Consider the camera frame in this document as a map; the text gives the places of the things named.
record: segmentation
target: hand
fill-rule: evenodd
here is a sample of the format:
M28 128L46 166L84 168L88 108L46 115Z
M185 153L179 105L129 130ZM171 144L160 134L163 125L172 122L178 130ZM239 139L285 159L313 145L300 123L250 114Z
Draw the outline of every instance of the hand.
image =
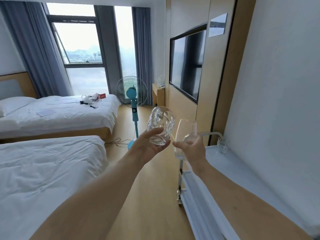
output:
M181 149L188 162L190 163L193 172L199 176L199 174L209 165L206 160L206 149L203 145L203 137L197 135L195 142L187 141L174 141L172 143L176 148Z
M163 151L170 144L170 140L164 145L155 145L150 142L150 137L161 134L164 128L154 128L149 131L143 132L139 135L138 139L135 140L132 147L129 150L129 154L137 157L142 163L142 166L149 162L155 155Z

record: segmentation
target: person's left hand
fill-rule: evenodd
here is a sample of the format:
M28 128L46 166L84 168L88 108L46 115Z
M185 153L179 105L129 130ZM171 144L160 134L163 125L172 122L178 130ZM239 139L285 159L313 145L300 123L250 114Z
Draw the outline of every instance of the person's left hand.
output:
M163 128L154 128L149 131L143 132L135 140L128 153L140 160L142 165L149 162L155 155L163 151L170 144L170 140L164 145L155 145L150 142L150 137L162 133Z

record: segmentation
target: sky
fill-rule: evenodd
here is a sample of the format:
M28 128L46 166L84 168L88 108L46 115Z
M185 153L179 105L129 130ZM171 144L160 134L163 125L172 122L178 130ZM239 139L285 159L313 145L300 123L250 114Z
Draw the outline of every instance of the sky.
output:
M94 6L87 4L47 3L52 15L95 16ZM131 7L115 6L115 19L119 46L134 48L134 32ZM55 23L66 50L86 50L99 45L95 24Z

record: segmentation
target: person's right hand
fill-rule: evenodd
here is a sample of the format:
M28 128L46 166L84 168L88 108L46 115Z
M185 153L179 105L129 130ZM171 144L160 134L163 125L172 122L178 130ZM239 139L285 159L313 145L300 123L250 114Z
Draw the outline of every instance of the person's right hand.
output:
M209 163L206 160L206 149L203 145L202 136L197 135L195 142L174 141L172 144L184 152L196 175L199 175L208 166Z

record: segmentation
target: television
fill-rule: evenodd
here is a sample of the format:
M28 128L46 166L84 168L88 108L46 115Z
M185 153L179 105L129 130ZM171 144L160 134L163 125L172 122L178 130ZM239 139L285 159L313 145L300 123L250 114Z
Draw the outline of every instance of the television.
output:
M198 102L206 25L170 40L169 83L195 103Z

